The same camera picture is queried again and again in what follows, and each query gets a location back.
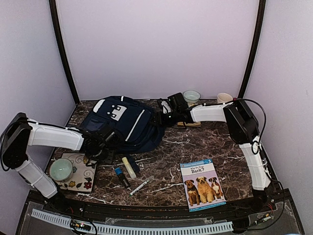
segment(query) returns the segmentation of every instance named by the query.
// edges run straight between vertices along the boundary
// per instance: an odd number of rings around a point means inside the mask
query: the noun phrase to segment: black marker
[[[128,180],[126,179],[125,175],[123,174],[121,168],[115,169],[116,175],[119,178],[119,181],[122,182],[125,188],[129,188],[131,185],[129,184]]]

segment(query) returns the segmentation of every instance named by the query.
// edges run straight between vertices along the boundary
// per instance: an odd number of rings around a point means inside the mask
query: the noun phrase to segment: dog's face
[[[197,182],[198,182],[198,184],[201,184],[201,185],[205,184],[206,183],[206,177],[204,177],[204,176],[198,177]]]
[[[187,188],[190,188],[190,189],[192,189],[192,187],[194,186],[193,180],[186,180],[184,183],[187,185]]]
[[[209,181],[211,182],[211,183],[216,183],[216,177],[213,177],[213,178],[211,178],[211,179],[209,179]]]

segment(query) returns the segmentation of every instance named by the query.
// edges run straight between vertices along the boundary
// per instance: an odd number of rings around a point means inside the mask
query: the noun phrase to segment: dog
[[[220,198],[223,197],[223,192],[222,192],[222,189],[221,189],[220,184],[217,183],[216,180],[217,180],[216,177],[213,177],[213,178],[209,179],[209,182],[212,183],[212,184],[211,184],[211,187],[212,187],[212,189],[213,189],[214,192],[215,192],[216,198],[217,198],[217,199],[220,199]]]
[[[187,185],[187,191],[188,191],[188,201],[190,202],[190,206],[193,206],[194,204],[199,205],[200,204],[200,196],[198,193],[198,190],[196,186],[193,184],[193,180],[186,180],[184,182]]]
[[[209,183],[206,181],[206,177],[198,177],[198,192],[200,195],[200,201],[202,203],[211,203],[214,200],[214,190],[211,188]]]

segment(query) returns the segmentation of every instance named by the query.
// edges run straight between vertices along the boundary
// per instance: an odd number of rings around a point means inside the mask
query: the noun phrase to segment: marble tabletop
[[[157,105],[155,100],[143,102],[154,107]],[[81,102],[68,126],[80,125],[96,103]],[[69,150],[56,149],[49,164],[64,152]],[[123,206],[187,206],[179,164],[212,159],[226,200],[253,196],[246,160],[238,145],[230,138],[227,125],[222,122],[202,122],[200,128],[167,128],[162,142],[154,151],[132,156],[141,170],[137,178],[130,179],[121,161],[123,156],[117,155],[112,165],[98,163],[91,193],[64,191],[64,194],[71,199]],[[131,184],[129,189],[120,184],[114,172],[117,166],[122,168],[128,178]],[[130,191],[151,175],[154,175],[154,179],[129,197]]]

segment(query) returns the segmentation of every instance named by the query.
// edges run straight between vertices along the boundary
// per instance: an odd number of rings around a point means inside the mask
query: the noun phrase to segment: blue cap
[[[119,167],[115,169],[115,172],[116,172],[117,175],[123,173],[122,170],[121,170],[121,168],[119,168]]]

